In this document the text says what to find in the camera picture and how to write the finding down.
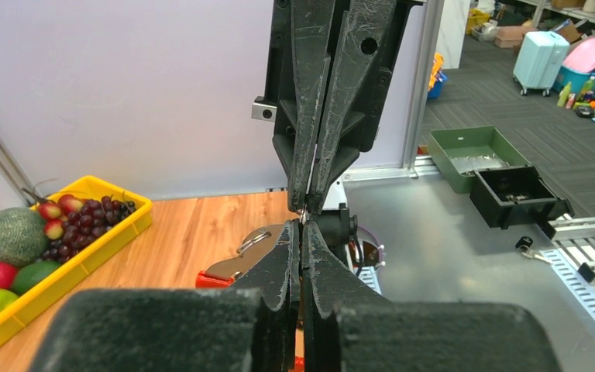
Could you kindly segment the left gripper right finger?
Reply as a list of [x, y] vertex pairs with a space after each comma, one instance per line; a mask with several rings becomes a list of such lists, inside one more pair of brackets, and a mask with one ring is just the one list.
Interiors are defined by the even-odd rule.
[[397, 303], [363, 284], [306, 222], [301, 237], [308, 371], [558, 371], [527, 309], [474, 302]]

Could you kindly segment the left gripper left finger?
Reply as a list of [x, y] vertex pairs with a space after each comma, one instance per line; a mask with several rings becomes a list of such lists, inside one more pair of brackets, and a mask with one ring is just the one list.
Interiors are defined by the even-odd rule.
[[298, 221], [220, 289], [90, 289], [55, 315], [32, 371], [287, 371], [294, 366]]

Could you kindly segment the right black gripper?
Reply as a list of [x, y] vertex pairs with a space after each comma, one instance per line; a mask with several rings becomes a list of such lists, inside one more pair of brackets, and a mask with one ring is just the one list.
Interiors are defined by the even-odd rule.
[[338, 177], [377, 137], [410, 13], [421, 1], [275, 1], [264, 91], [289, 209], [322, 210]]

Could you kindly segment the clear keyring with red tag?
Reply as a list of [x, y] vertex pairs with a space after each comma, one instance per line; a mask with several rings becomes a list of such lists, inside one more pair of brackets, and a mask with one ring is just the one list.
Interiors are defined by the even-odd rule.
[[200, 289], [226, 289], [255, 298], [252, 371], [297, 371], [296, 334], [302, 318], [302, 233], [309, 213], [252, 231], [234, 257], [198, 274]]

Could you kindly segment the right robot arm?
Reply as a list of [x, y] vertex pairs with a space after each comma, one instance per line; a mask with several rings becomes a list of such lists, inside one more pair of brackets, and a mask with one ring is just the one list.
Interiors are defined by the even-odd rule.
[[265, 86], [253, 117], [273, 123], [287, 177], [287, 206], [319, 227], [351, 268], [365, 252], [342, 176], [371, 151], [394, 115], [390, 90], [410, 22], [422, 1], [275, 1]]

